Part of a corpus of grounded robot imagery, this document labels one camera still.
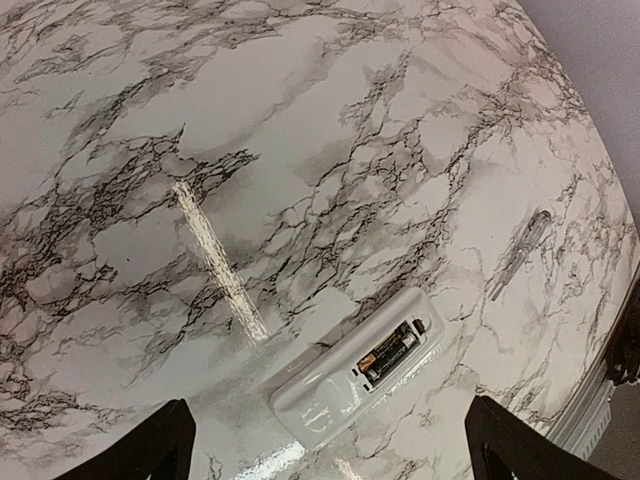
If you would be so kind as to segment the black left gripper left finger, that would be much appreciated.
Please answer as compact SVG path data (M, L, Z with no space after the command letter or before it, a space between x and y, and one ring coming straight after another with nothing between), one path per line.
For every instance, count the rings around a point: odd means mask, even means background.
M186 401L174 399L105 451L59 477L187 480L195 434L196 422Z

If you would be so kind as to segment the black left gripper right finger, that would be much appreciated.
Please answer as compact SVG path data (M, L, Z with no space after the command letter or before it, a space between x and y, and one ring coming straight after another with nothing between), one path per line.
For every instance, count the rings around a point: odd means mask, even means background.
M475 479L616 479L553 444L488 396L473 399L465 431Z

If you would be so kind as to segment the white remote control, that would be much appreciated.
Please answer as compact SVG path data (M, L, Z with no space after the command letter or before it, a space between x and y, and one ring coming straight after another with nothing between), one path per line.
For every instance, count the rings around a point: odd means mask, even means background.
M377 385L357 362L407 322L419 343ZM428 295L405 288L319 357L287 379L269 399L276 417L305 449L318 450L421 368L444 335L445 324Z

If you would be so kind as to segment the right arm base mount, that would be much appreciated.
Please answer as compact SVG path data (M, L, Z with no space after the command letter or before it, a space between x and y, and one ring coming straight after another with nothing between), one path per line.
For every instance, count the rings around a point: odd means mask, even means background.
M606 376L615 386L639 381L639 320L630 319L614 332L605 353Z

